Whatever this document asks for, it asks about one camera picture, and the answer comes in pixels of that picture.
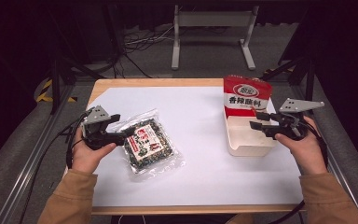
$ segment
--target red packaging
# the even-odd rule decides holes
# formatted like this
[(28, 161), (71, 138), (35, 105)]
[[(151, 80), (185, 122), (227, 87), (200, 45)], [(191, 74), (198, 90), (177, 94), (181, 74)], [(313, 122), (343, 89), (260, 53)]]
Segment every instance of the red packaging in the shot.
[(228, 116), (254, 117), (265, 110), (272, 87), (258, 78), (228, 75), (224, 77), (224, 104)]

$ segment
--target seaweed snack package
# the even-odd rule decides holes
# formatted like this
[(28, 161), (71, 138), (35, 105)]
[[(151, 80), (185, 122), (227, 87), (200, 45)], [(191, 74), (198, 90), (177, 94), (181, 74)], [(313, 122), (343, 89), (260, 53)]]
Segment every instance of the seaweed snack package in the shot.
[(158, 121), (157, 109), (128, 119), (119, 131), (133, 128), (134, 135), (125, 140), (123, 148), (135, 179), (147, 179), (185, 165)]
[(228, 75), (224, 77), (224, 104), (229, 116), (254, 117), (267, 108), (272, 87), (258, 78)]

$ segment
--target hand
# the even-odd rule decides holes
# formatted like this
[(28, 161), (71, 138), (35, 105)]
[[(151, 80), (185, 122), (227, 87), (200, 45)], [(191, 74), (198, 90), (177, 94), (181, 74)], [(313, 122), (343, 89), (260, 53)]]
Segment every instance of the hand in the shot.
[(73, 150), (72, 169), (92, 174), (97, 169), (100, 160), (116, 148), (116, 144), (112, 143), (101, 147), (98, 150), (89, 148), (82, 139), (81, 128), (76, 130), (75, 144)]
[[(304, 117), (304, 120), (316, 130), (315, 122), (312, 119)], [(308, 131), (307, 136), (299, 141), (292, 140), (280, 133), (277, 133), (275, 138), (290, 149), (295, 160), (303, 169), (304, 175), (327, 173), (321, 148), (312, 132)]]

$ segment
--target sleeve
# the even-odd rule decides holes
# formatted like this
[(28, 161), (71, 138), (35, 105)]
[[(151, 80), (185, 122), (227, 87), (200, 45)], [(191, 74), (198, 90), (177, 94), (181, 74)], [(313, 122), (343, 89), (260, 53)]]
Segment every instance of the sleeve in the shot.
[(300, 177), (308, 223), (358, 223), (358, 209), (332, 174)]
[(97, 175), (69, 170), (38, 220), (39, 224), (89, 223)]

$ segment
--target snack box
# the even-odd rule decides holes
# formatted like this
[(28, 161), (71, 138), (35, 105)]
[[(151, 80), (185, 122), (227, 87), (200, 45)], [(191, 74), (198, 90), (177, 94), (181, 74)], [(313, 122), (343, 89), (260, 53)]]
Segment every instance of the snack box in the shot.
[(277, 145), (277, 141), (266, 137), (263, 132), (253, 130), (249, 121), (271, 124), (270, 121), (259, 120), (256, 117), (226, 117), (228, 151), (238, 157), (263, 157)]

